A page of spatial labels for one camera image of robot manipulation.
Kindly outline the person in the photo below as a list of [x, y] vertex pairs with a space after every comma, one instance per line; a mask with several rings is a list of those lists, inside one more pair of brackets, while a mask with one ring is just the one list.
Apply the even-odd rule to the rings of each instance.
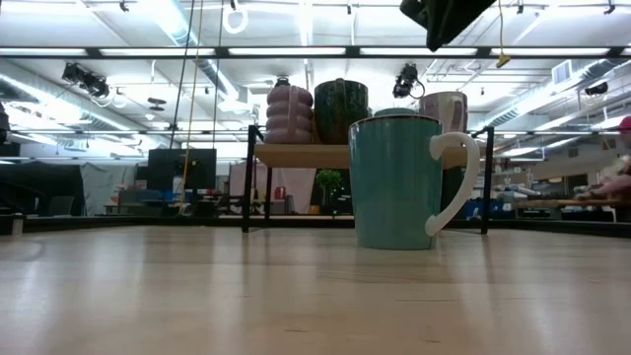
[[613, 166], [612, 174], [604, 179], [598, 187], [590, 187], [576, 195], [578, 200], [591, 199], [624, 199], [631, 194], [631, 115], [625, 116], [617, 127], [620, 138], [626, 148], [627, 155], [622, 156]]

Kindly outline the blue white leaf pattern mug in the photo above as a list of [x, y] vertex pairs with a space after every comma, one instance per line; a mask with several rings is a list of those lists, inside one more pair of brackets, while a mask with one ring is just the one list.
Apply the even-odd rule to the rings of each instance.
[[465, 132], [468, 121], [467, 96], [462, 92], [438, 92], [419, 100], [419, 113], [439, 120], [443, 132]]

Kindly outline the lilac ringed ceramic mug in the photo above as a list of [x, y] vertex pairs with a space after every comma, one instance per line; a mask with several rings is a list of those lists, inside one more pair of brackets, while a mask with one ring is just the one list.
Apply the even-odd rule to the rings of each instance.
[[314, 98], [310, 92], [293, 85], [278, 86], [266, 101], [265, 144], [313, 142]]

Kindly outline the black ceiling spotlight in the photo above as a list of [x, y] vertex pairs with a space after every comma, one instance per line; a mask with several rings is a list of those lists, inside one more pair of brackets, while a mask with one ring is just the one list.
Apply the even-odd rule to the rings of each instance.
[[106, 82], [106, 77], [98, 76], [77, 63], [67, 63], [61, 79], [71, 86], [78, 86], [93, 98], [103, 99], [109, 95], [109, 85]]

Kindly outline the teal mug with white handle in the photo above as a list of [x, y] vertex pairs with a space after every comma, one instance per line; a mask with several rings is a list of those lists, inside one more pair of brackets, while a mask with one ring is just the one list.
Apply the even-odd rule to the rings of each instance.
[[[465, 169], [443, 208], [444, 154], [464, 150]], [[476, 141], [443, 131], [424, 115], [384, 115], [349, 127], [350, 181], [358, 245], [365, 249], [430, 249], [473, 190], [480, 168]]]

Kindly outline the wooden background table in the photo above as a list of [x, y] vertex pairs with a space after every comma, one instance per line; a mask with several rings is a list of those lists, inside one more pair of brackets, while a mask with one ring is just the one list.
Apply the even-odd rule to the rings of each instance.
[[631, 221], [631, 202], [621, 200], [523, 200], [514, 209], [518, 219]]

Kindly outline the small green potted plant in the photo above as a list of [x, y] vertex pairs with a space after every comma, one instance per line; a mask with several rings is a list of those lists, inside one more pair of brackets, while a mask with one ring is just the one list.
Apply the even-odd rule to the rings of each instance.
[[322, 215], [331, 215], [334, 193], [340, 187], [342, 177], [336, 170], [321, 170], [315, 176], [315, 183], [321, 192], [319, 211]]

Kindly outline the black overhead frame beam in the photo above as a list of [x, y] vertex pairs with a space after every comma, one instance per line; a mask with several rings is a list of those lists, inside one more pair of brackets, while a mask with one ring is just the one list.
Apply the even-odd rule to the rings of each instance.
[[420, 58], [493, 59], [631, 59], [631, 46], [446, 46], [432, 51], [421, 46], [199, 46], [199, 47], [26, 47], [0, 46], [0, 57], [25, 59], [226, 59], [226, 58]]

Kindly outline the black computer monitor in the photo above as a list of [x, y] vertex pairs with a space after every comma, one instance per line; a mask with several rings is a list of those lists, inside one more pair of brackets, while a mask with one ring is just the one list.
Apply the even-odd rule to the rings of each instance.
[[186, 189], [216, 188], [215, 149], [155, 149], [148, 155], [147, 187], [168, 190], [175, 177], [184, 179]]

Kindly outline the wooden shelf with black frame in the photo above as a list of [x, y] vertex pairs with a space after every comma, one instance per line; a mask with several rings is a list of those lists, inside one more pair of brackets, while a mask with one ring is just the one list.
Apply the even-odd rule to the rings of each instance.
[[[438, 153], [432, 156], [442, 160], [446, 169], [464, 166], [477, 167], [480, 162], [490, 166], [493, 159], [493, 146], [483, 148], [475, 142], [469, 144], [456, 142], [456, 136], [448, 133], [441, 137], [439, 145], [433, 144]], [[275, 168], [287, 169], [334, 169], [345, 170], [350, 164], [349, 149], [345, 145], [321, 144], [262, 144], [262, 133], [257, 125], [247, 130], [247, 149], [245, 158], [245, 183], [242, 207], [241, 229], [247, 233], [252, 227], [271, 228], [326, 228], [350, 229], [354, 226], [352, 218], [315, 217], [313, 219], [283, 217], [280, 220], [270, 218], [272, 176]], [[261, 162], [266, 168], [266, 186], [263, 205], [263, 217], [254, 220], [251, 217], [251, 202], [255, 190], [256, 163]]]

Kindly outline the blue storage bin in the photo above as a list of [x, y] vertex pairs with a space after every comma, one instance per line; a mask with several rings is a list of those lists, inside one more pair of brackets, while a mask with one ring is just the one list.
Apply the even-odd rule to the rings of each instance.
[[482, 220], [487, 214], [490, 220], [509, 220], [516, 217], [516, 212], [511, 203], [492, 199], [489, 203], [489, 212], [484, 210], [484, 202], [481, 199], [469, 200], [464, 204], [466, 220]]

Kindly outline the teal brown speckled mug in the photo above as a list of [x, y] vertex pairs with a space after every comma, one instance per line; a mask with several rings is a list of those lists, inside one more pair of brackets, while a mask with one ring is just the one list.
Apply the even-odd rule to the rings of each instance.
[[315, 87], [315, 129], [325, 145], [346, 145], [350, 126], [369, 114], [368, 87], [341, 78]]

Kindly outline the black table edge rail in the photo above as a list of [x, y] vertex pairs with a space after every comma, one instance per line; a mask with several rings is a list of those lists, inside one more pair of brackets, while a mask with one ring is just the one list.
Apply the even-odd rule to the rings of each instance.
[[[15, 221], [22, 223], [25, 233], [69, 231], [80, 229], [125, 227], [125, 226], [186, 226], [186, 227], [234, 227], [242, 225], [242, 218], [186, 218], [186, 217], [144, 217], [144, 216], [100, 216], [100, 217], [36, 217], [22, 215], [0, 215], [0, 235], [13, 231]], [[315, 228], [315, 229], [352, 229], [352, 219], [324, 218], [274, 218], [264, 220], [260, 217], [249, 220], [252, 229], [260, 228]], [[551, 232], [561, 234], [577, 234], [600, 237], [631, 239], [631, 223], [579, 222], [553, 220], [490, 220], [482, 221], [452, 220], [449, 229], [490, 230], [523, 230]]]

